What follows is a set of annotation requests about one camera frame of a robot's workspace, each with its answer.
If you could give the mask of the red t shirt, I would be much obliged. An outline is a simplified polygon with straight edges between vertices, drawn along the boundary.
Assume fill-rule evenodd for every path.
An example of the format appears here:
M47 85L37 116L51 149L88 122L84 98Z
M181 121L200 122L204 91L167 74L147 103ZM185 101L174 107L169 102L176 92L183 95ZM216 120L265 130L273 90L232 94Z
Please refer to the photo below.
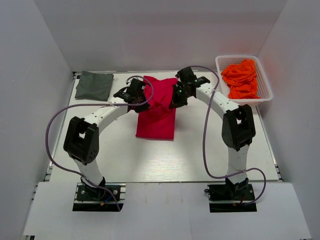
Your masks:
M150 82L144 89L145 97L151 98L149 108L138 114L136 137L147 140L172 141L175 136L176 110L169 108L173 86L177 78L159 80L152 76L144 76Z

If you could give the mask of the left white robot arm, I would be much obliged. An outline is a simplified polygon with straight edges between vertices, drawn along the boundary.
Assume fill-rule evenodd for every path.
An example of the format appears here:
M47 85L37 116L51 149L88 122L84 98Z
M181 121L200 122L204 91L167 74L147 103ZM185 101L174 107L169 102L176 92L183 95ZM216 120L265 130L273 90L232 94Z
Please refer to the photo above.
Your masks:
M63 149L77 164L81 179L89 186L88 193L99 200L105 196L104 177L100 173L97 156L100 134L112 122L133 110L137 113L149 108L145 89L154 91L152 84L140 76L132 76L128 86L120 89L101 108L85 117L73 117L68 125Z

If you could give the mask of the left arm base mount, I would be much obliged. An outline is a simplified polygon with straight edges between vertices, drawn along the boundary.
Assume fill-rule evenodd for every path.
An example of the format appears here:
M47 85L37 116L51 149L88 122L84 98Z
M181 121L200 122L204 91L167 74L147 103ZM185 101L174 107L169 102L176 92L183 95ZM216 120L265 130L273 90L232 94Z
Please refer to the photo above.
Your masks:
M106 184L118 202L121 210L125 202L126 184L111 183ZM74 195L73 212L118 212L116 202L108 191L93 192L83 183L78 183Z

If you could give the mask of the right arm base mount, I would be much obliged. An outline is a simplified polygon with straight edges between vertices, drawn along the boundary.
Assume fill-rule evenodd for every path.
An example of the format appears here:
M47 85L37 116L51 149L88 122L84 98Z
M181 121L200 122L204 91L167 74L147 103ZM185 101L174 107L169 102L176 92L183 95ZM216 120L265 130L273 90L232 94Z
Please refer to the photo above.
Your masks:
M235 195L232 195L226 184L210 184L204 193L208 196L210 213L257 212L256 203L248 204L255 200L251 184L237 191Z

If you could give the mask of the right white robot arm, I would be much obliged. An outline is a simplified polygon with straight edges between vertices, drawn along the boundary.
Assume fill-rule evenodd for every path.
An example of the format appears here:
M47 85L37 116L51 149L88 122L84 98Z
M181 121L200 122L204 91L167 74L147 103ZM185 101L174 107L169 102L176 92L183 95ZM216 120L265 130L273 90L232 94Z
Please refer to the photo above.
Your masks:
M179 70L176 78L170 108L186 106L188 98L194 97L208 106L208 112L214 111L222 120L221 137L228 150L228 169L222 179L227 184L226 195L238 199L249 182L247 155L256 135L252 108L231 101L208 78L197 77L190 66Z

